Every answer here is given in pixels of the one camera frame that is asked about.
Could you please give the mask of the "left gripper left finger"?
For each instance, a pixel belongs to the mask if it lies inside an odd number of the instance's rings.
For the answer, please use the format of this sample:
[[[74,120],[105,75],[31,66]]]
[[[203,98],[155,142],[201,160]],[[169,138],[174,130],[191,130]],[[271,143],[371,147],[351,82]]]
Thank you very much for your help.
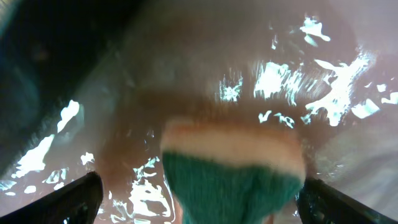
[[[96,172],[1,217],[3,224],[92,224],[103,201],[103,183]]]

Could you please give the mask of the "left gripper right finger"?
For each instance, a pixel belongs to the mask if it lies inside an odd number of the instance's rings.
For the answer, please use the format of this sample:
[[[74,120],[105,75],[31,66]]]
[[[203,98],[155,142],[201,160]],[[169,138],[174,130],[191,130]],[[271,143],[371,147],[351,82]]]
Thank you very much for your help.
[[[307,179],[296,197],[303,224],[397,224],[320,179]]]

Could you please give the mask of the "green and pink sponge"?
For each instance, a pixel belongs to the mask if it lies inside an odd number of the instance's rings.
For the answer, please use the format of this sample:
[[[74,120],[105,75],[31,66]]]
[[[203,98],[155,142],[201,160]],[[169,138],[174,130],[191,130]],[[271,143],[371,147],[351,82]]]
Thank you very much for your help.
[[[164,126],[160,151],[183,223],[263,223],[306,178],[293,130],[175,119]]]

